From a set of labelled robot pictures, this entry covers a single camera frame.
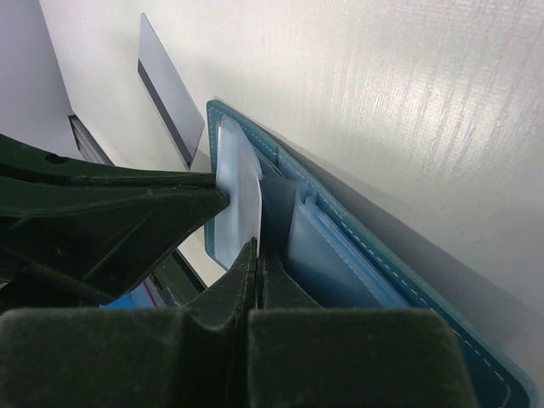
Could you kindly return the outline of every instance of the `white surface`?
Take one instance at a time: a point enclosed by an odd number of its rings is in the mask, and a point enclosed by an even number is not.
[[[42,7],[72,107],[116,164],[183,169],[136,73],[145,12],[202,113],[219,97],[274,129],[544,393],[544,3]],[[210,282],[201,241],[183,250]]]
[[[40,3],[0,1],[0,133],[81,158],[71,113]]]

